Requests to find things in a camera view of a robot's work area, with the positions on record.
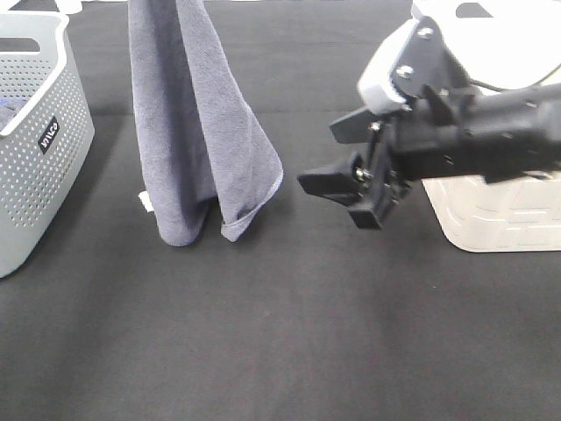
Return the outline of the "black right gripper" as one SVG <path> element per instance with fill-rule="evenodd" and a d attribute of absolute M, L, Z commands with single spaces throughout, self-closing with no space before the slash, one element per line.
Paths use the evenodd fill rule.
<path fill-rule="evenodd" d="M 356 204 L 356 224 L 380 229 L 411 182 L 477 173 L 461 130 L 462 113 L 476 96 L 469 76 L 429 17 L 411 18 L 375 51 L 357 83 L 365 107 L 330 123 L 337 143 L 366 143 L 357 152 L 297 176 L 304 192 L 332 202 Z M 369 173 L 358 180 L 357 170 Z"/>

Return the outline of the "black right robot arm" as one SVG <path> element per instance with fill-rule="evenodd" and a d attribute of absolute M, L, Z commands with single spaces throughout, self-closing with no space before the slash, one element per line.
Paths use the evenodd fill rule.
<path fill-rule="evenodd" d="M 362 106 L 330 130 L 366 152 L 305 171 L 298 182 L 342 204 L 360 228 L 379 230 L 414 182 L 480 175 L 497 183 L 553 171 L 560 161 L 559 86 L 482 94 L 433 18 L 391 33 L 357 90 Z"/>

